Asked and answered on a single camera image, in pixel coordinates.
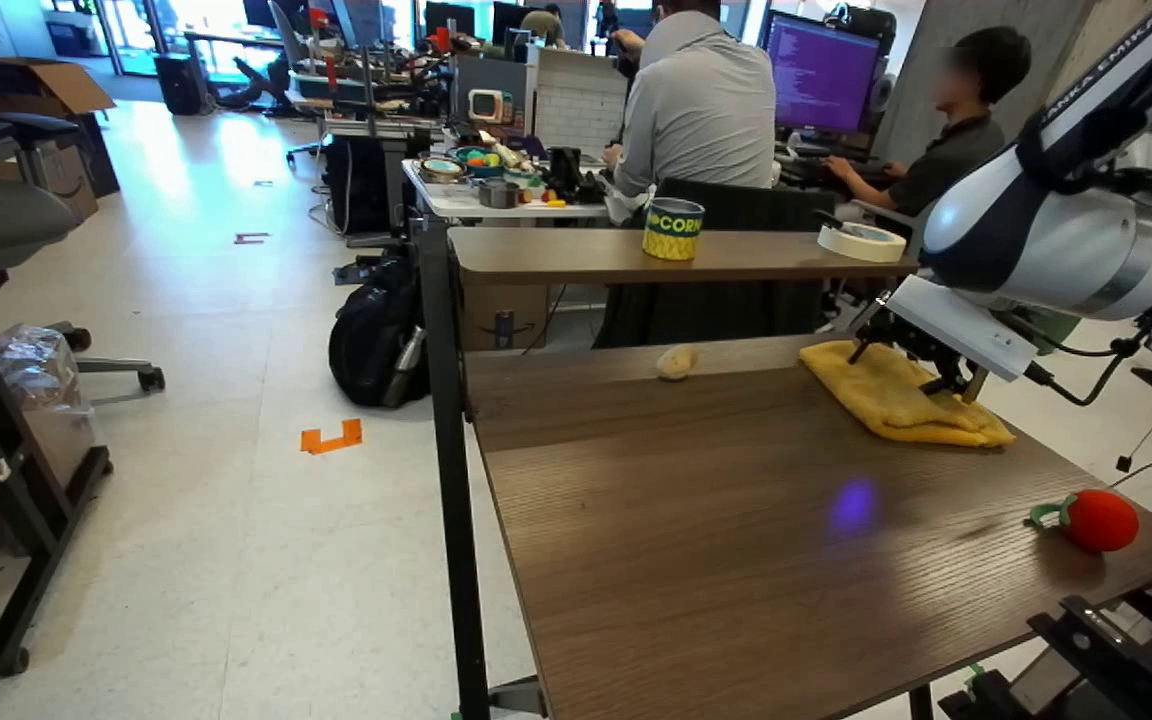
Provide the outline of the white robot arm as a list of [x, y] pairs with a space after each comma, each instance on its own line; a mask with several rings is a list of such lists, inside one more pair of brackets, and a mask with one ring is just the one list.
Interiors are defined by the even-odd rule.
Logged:
[[1132, 321], [1114, 365], [1152, 344], [1152, 168], [1124, 159], [1149, 125], [1152, 17], [926, 214], [919, 263], [858, 330], [853, 361], [897, 344], [947, 386], [970, 361], [1058, 390], [1039, 340], [1009, 326], [1018, 307]]

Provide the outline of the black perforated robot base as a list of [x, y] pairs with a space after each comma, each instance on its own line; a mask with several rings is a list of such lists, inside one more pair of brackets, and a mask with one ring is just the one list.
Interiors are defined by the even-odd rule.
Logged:
[[[1152, 629], [1152, 585], [1124, 595]], [[1009, 681], [978, 674], [939, 702], [947, 720], [1152, 720], [1152, 638], [1138, 639], [1105, 607], [1073, 595], [1034, 618], [1044, 653]]]

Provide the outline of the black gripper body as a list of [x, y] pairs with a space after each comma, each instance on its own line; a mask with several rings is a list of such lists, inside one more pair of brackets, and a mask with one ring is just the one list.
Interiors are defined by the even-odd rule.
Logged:
[[883, 305], [864, 305], [847, 321], [847, 336], [858, 340], [853, 361], [859, 361], [872, 344], [892, 344], [912, 361], [926, 361], [935, 368], [931, 382], [926, 382], [927, 395], [978, 395], [986, 390], [986, 368], [954, 353], [946, 340], [927, 336], [926, 330], [902, 321]]

